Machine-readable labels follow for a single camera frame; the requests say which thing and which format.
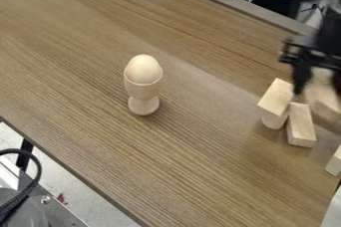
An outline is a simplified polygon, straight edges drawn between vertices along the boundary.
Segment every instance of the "table edge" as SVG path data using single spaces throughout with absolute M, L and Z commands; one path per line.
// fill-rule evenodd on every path
M 30 143 L 32 143 L 35 147 L 39 148 L 42 152 L 44 152 L 52 160 L 56 161 L 60 166 L 62 166 L 67 171 L 69 171 L 72 175 L 77 177 L 81 182 L 86 184 L 89 188 L 91 188 L 93 191 L 95 191 L 97 194 L 99 194 L 101 197 L 103 197 L 105 200 L 107 200 L 109 203 L 111 203 L 114 207 L 116 207 L 121 212 L 123 212 L 125 215 L 127 215 L 129 218 L 131 218 L 133 221 L 135 221 L 137 224 L 139 224 L 142 227 L 150 227 L 149 224 L 147 224 L 144 220 L 142 220 L 140 217 L 138 217 L 135 213 L 131 212 L 129 209 L 125 208 L 119 202 L 115 201 L 110 196 L 105 194 L 105 192 L 103 192 L 101 189 L 99 189 L 95 185 L 93 185 L 91 181 L 88 181 L 87 178 L 83 177 L 81 174 L 78 174 L 76 171 L 74 171 L 72 168 L 70 168 L 63 161 L 59 160 L 58 157 L 55 157 L 53 154 L 50 154 L 43 147 L 41 147 L 39 145 L 39 143 L 36 143 L 34 141 L 34 139 L 32 139 L 31 137 L 27 136 L 24 132 L 22 132 L 20 129 L 18 129 L 15 125 L 13 125 L 10 121 L 8 121 L 6 118 L 4 118 L 1 115 L 0 115 L 0 122 L 4 122 L 6 125 L 11 127 L 14 131 L 16 131 L 18 134 L 20 134 L 22 137 L 24 137 Z
M 291 18 L 282 16 L 244 0 L 212 0 L 215 3 L 227 6 L 253 18 L 267 22 L 271 25 L 298 35 L 311 35 L 316 32 L 315 28 L 302 24 Z

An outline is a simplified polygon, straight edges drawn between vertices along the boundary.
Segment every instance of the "equipment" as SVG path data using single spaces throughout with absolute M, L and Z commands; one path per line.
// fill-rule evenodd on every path
M 0 156 L 17 153 L 31 158 L 37 165 L 37 175 L 21 192 L 8 188 L 0 188 L 0 226 L 32 226 L 48 227 L 44 212 L 29 197 L 32 190 L 38 185 L 42 174 L 42 166 L 32 153 L 20 149 L 6 149 L 0 151 Z
M 323 20 L 320 29 L 313 36 L 294 36 L 284 41 L 279 61 L 293 68 L 292 80 L 295 96 L 302 93 L 305 84 L 311 79 L 311 68 L 319 67 L 334 71 L 332 84 L 341 93 L 341 0 L 323 1 Z

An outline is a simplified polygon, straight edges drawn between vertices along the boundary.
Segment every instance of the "light wood block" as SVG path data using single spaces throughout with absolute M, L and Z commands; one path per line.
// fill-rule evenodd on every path
M 273 129 L 282 128 L 288 117 L 287 108 L 292 98 L 292 85 L 275 79 L 258 103 L 263 124 Z
M 314 123 L 309 105 L 291 103 L 286 125 L 288 143 L 303 147 L 313 147 L 316 143 Z
M 305 87 L 304 96 L 311 110 L 330 122 L 341 116 L 340 99 L 332 85 L 312 83 Z
M 338 176 L 341 172 L 341 145 L 329 160 L 325 170 L 332 175 Z

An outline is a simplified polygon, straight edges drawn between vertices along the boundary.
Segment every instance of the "floor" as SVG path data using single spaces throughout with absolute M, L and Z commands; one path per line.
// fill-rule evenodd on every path
M 321 21 L 321 13 L 317 10 L 306 22 L 317 28 Z M 18 148 L 22 137 L 4 123 L 0 123 L 0 149 Z M 133 220 L 108 203 L 100 195 L 87 187 L 76 177 L 51 160 L 38 149 L 34 154 L 43 162 L 41 185 L 54 196 L 63 194 L 66 206 L 89 226 L 96 227 L 138 227 Z M 9 157 L 15 162 L 16 157 Z M 35 175 L 35 169 L 29 166 L 28 173 Z

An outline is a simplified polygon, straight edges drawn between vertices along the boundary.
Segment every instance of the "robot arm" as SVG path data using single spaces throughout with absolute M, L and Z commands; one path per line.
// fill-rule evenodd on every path
M 321 27 L 313 36 L 293 36 L 284 41 L 279 61 L 292 66 L 294 94 L 302 93 L 313 67 L 334 71 L 333 85 L 341 93 L 341 0 L 324 0 Z

